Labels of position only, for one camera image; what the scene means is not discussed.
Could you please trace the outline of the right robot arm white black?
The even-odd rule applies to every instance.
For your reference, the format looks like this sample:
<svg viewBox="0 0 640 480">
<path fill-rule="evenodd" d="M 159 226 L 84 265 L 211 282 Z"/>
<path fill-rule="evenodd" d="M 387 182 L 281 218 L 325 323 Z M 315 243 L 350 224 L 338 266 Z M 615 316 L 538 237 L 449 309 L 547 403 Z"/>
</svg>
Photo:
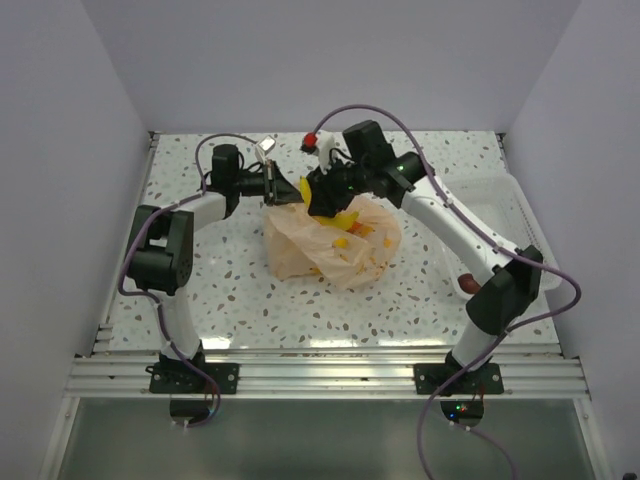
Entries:
<svg viewBox="0 0 640 480">
<path fill-rule="evenodd" d="M 377 122 L 361 122 L 342 136 L 347 155 L 328 132 L 302 140 L 302 151 L 319 162 L 300 184 L 308 212 L 335 220 L 356 196 L 371 193 L 420 221 L 458 256 L 479 289 L 466 303 L 469 323 L 448 355 L 445 379 L 454 391 L 468 392 L 481 380 L 490 345 L 537 299 L 543 255 L 488 227 L 417 153 L 396 155 Z"/>
</svg>

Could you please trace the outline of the orange translucent plastic bag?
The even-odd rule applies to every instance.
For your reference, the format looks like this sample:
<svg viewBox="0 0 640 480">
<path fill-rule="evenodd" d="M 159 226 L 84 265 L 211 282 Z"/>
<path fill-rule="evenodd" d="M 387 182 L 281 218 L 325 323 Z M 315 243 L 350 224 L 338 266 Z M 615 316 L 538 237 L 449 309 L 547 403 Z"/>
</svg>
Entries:
<svg viewBox="0 0 640 480">
<path fill-rule="evenodd" d="M 350 205 L 358 217 L 349 230 L 323 225 L 302 204 L 269 207 L 264 243 L 270 273 L 279 280 L 320 275 L 339 289 L 378 280 L 401 244 L 394 215 L 364 196 Z"/>
</svg>

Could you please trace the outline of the fake yellow banana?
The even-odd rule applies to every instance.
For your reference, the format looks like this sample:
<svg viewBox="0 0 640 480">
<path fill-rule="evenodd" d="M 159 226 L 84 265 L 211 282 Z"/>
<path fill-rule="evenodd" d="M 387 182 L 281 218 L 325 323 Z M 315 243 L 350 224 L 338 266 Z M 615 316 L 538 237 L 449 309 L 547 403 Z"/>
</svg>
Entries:
<svg viewBox="0 0 640 480">
<path fill-rule="evenodd" d="M 309 209 L 311 206 L 312 192 L 309 182 L 305 177 L 300 178 L 300 194 L 305 207 Z M 311 213 L 309 213 L 309 216 L 311 216 L 321 225 L 337 228 L 343 231 L 349 231 L 357 222 L 359 213 L 357 211 L 350 214 L 338 213 L 335 217 L 332 218 L 325 216 L 314 216 Z"/>
</svg>

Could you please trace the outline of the fake dark purple plum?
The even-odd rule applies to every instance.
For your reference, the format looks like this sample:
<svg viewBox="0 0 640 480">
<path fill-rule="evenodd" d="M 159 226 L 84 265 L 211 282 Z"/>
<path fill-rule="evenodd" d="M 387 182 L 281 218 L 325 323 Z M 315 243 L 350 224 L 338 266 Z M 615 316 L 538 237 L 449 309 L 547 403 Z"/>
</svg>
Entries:
<svg viewBox="0 0 640 480">
<path fill-rule="evenodd" d="M 470 273 L 460 275 L 458 277 L 458 285 L 468 295 L 475 295 L 481 289 L 480 284 Z"/>
</svg>

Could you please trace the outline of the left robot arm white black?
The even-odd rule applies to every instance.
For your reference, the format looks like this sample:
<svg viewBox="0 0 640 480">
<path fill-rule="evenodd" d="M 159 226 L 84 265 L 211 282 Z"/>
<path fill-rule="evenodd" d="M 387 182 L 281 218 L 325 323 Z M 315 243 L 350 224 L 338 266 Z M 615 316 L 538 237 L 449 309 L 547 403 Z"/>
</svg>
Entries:
<svg viewBox="0 0 640 480">
<path fill-rule="evenodd" d="M 247 166 L 234 144 L 213 148 L 211 168 L 195 160 L 200 185 L 194 194 L 164 207 L 137 207 L 118 281 L 123 296 L 143 296 L 156 308 L 161 352 L 156 375 L 172 379 L 185 392 L 201 390 L 209 378 L 203 347 L 191 318 L 186 286 L 194 261 L 194 235 L 229 218 L 243 197 L 260 197 L 267 206 L 302 201 L 299 191 L 268 158 L 276 141 L 232 136 L 251 145 L 256 161 Z"/>
</svg>

